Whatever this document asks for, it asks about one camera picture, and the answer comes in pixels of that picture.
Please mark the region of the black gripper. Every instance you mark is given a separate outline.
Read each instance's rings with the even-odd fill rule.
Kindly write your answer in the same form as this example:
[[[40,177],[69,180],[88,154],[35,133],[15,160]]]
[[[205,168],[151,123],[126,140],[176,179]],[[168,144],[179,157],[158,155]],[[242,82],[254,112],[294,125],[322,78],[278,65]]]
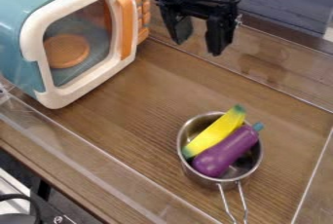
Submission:
[[[193,34],[191,18],[205,19],[209,53],[219,56],[233,42],[241,0],[156,0],[171,40],[180,45]]]

